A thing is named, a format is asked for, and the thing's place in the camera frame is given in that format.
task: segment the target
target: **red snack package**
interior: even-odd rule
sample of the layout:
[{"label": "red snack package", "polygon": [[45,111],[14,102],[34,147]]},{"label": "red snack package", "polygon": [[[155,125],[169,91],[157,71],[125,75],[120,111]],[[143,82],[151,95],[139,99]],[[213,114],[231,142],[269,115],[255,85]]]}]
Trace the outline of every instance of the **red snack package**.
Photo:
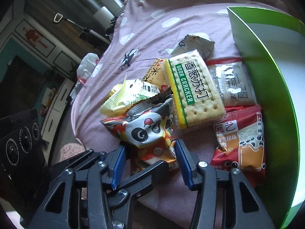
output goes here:
[{"label": "red snack package", "polygon": [[217,169],[239,168],[251,185],[265,180],[266,157],[260,105],[230,112],[213,125],[219,142],[211,165]]}]

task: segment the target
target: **yellow snack package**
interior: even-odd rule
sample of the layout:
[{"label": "yellow snack package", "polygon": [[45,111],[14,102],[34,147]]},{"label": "yellow snack package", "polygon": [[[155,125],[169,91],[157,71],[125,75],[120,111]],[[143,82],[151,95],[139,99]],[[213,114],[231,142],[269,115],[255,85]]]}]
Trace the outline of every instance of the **yellow snack package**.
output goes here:
[{"label": "yellow snack package", "polygon": [[133,104],[158,93],[160,90],[150,83],[139,79],[125,80],[121,87],[101,105],[100,113],[108,117],[123,115]]},{"label": "yellow snack package", "polygon": [[168,87],[165,81],[164,70],[162,68],[163,63],[163,59],[156,59],[142,79],[143,82],[148,82],[157,86],[161,92],[165,91]]}]

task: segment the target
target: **pink bedsheet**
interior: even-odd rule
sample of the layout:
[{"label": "pink bedsheet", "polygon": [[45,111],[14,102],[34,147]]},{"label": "pink bedsheet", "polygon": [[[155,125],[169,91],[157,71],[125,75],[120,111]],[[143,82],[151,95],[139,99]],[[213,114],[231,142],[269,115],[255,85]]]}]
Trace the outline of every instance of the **pink bedsheet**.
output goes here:
[{"label": "pink bedsheet", "polygon": [[[73,104],[71,121],[76,138],[87,149],[115,149],[119,140],[100,123],[101,101],[114,85],[123,82],[126,74],[127,79],[142,79],[156,58],[169,58],[165,50],[173,48],[186,34],[203,32],[215,41],[209,59],[239,56],[227,6],[258,6],[295,15],[287,0],[127,0],[111,45]],[[200,160],[211,161],[217,145],[211,128],[189,133],[184,141]],[[196,192],[190,192],[177,173],[140,201],[188,228]]]}]

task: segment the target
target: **clear plastic snack bag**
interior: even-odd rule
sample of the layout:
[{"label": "clear plastic snack bag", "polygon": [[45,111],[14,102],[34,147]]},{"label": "clear plastic snack bag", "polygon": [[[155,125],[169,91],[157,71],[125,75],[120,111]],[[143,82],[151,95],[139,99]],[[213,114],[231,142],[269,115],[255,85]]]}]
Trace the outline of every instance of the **clear plastic snack bag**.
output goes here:
[{"label": "clear plastic snack bag", "polygon": [[241,58],[212,60],[207,65],[225,107],[257,104],[250,77]]}]

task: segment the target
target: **snack package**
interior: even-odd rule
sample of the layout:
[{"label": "snack package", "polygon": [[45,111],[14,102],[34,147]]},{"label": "snack package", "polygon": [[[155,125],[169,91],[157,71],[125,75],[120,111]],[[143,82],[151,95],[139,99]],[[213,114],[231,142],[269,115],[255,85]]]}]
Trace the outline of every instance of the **snack package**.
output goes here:
[{"label": "snack package", "polygon": [[168,88],[165,81],[164,70],[161,66],[163,62],[163,59],[156,59],[142,79],[143,82],[148,82],[157,86],[161,91],[165,91]]},{"label": "snack package", "polygon": [[197,50],[164,62],[174,96],[177,130],[208,124],[225,115],[225,107],[207,66]]},{"label": "snack package", "polygon": [[253,86],[241,59],[214,60],[208,65],[225,107],[257,104]]},{"label": "snack package", "polygon": [[119,91],[123,84],[117,84],[115,85],[112,90],[108,93],[108,95],[105,97],[104,101],[108,100],[115,92]]},{"label": "snack package", "polygon": [[132,157],[136,169],[142,170],[158,160],[167,161],[177,168],[174,143],[172,142],[173,98],[166,91],[133,105],[122,116],[106,117],[101,123],[122,141],[136,146]]},{"label": "snack package", "polygon": [[253,186],[262,184],[266,156],[260,105],[231,112],[213,127],[219,147],[210,164],[227,171],[239,168]]},{"label": "snack package", "polygon": [[193,50],[198,50],[203,59],[206,59],[214,47],[215,42],[206,33],[189,33],[169,54],[177,56]]},{"label": "snack package", "polygon": [[133,104],[160,93],[159,89],[150,83],[136,80],[125,80],[121,87],[100,107],[100,113],[113,117],[123,115]]}]

